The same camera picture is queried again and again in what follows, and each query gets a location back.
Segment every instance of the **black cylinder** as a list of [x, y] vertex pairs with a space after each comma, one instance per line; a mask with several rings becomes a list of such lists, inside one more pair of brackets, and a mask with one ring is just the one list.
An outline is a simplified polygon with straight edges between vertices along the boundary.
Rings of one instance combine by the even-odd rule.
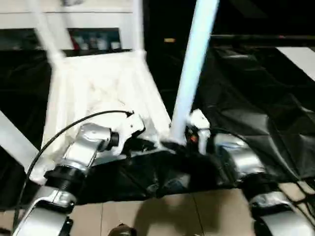
[[73, 167], [57, 166], [54, 170], [46, 172], [45, 178], [47, 178], [46, 186], [58, 188], [77, 197], [82, 188], [85, 174]]
[[278, 184], [266, 173], [256, 173], [248, 175], [244, 178], [239, 188], [242, 189], [247, 201], [250, 201], [253, 197], [278, 191]]

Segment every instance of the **tile floor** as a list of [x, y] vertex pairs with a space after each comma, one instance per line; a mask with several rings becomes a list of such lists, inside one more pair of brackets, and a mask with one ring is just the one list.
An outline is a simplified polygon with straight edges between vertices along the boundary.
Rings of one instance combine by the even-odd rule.
[[[303, 197], [292, 184], [282, 188], [296, 200]], [[0, 213], [0, 227], [10, 228], [12, 216]], [[139, 236], [254, 235], [246, 200], [237, 189], [77, 206], [71, 218], [72, 236], [107, 236], [120, 223], [136, 228]]]

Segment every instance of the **black plastic sheet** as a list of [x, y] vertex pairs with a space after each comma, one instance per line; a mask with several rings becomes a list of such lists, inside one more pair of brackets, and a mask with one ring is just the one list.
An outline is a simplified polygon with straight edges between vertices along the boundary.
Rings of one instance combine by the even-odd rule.
[[314, 91], [277, 49], [217, 49], [199, 84], [211, 125], [243, 136], [279, 181], [315, 176]]
[[[17, 126], [22, 130], [23, 120], [33, 121], [23, 132], [38, 147], [44, 113], [37, 113], [38, 119], [32, 119], [29, 118], [31, 112], [25, 110], [39, 106], [44, 111], [50, 67], [43, 54], [33, 56], [38, 57], [37, 63], [27, 62], [32, 61], [31, 54], [20, 54], [21, 67], [11, 70], [12, 73], [10, 69], [16, 67], [10, 67], [9, 62], [7, 67], [2, 66], [5, 75], [2, 79], [6, 81], [2, 82], [3, 88], [10, 88], [8, 83], [17, 83], [15, 88], [20, 86], [21, 89], [14, 92], [19, 92], [21, 106], [16, 105], [16, 111], [11, 111], [3, 101], [1, 110], [4, 107], [7, 113], [15, 114], [21, 111], [23, 116], [16, 115], [11, 119], [17, 119], [15, 123], [20, 123]], [[159, 61], [164, 56], [151, 58], [148, 62], [171, 112], [182, 58], [168, 57], [175, 62], [168, 66], [168, 70], [162, 70], [168, 61]], [[161, 69], [157, 70], [152, 64], [158, 64]], [[36, 89], [22, 89], [28, 83], [31, 88], [31, 81], [43, 86], [41, 93], [35, 92]], [[244, 137], [279, 182], [291, 182], [315, 176], [314, 91], [315, 82], [276, 49], [216, 48], [207, 54], [193, 106], [203, 111], [213, 127]], [[28, 96], [36, 99], [32, 103], [23, 100]], [[1, 209], [15, 205], [25, 178], [23, 169], [13, 158], [8, 157], [6, 163], [8, 165], [3, 166], [0, 173]], [[202, 156], [189, 150], [180, 150], [178, 154], [163, 151], [93, 167], [81, 193], [80, 204], [145, 200], [232, 187], [235, 184], [226, 178], [217, 157]], [[25, 204], [37, 188], [33, 183], [28, 185]]]

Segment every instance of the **white cabinet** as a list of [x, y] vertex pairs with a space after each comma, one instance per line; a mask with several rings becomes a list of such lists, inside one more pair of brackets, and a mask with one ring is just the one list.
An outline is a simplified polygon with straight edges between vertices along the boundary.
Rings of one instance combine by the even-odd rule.
[[[40, 1], [60, 49], [73, 49], [68, 28], [118, 29], [122, 49], [132, 48], [131, 0], [84, 0], [82, 4], [69, 7], [62, 7], [61, 2]], [[0, 0], [0, 30], [34, 27], [26, 0]]]

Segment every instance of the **white panel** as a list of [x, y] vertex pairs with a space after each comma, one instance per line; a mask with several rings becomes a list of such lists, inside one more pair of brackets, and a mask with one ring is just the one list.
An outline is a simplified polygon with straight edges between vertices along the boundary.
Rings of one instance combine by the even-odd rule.
[[35, 22], [30, 13], [0, 14], [0, 29], [34, 28]]
[[[131, 12], [132, 0], [84, 0], [82, 4], [61, 7], [62, 0], [40, 0], [43, 12]], [[26, 0], [0, 0], [0, 13], [29, 12]]]
[[62, 13], [68, 28], [119, 28], [123, 49], [132, 48], [131, 13]]
[[315, 52], [310, 48], [278, 47], [287, 58], [315, 81]]
[[62, 50], [73, 50], [70, 35], [66, 27], [64, 19], [65, 14], [62, 13], [46, 13], [49, 30], [55, 37], [57, 47]]

